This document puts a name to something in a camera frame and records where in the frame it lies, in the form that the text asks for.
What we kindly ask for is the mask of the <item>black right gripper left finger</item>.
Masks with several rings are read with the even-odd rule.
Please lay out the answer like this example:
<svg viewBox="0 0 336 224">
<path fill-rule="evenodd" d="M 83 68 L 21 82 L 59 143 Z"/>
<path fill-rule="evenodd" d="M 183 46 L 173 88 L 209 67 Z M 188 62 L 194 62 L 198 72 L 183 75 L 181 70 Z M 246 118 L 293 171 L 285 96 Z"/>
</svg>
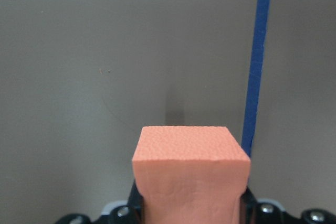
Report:
<svg viewBox="0 0 336 224">
<path fill-rule="evenodd" d="M 133 182 L 127 200 L 117 200 L 103 207 L 98 223 L 142 223 L 143 197 Z"/>
</svg>

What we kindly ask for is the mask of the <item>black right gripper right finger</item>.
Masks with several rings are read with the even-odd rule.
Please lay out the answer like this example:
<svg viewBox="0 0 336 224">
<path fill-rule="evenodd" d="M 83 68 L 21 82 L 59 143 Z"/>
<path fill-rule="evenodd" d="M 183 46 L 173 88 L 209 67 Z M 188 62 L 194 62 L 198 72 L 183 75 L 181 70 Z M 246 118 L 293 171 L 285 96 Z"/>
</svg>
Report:
<svg viewBox="0 0 336 224">
<path fill-rule="evenodd" d="M 240 198 L 238 223 L 297 223 L 297 218 L 288 214 L 278 201 L 268 198 L 256 199 L 247 188 Z"/>
</svg>

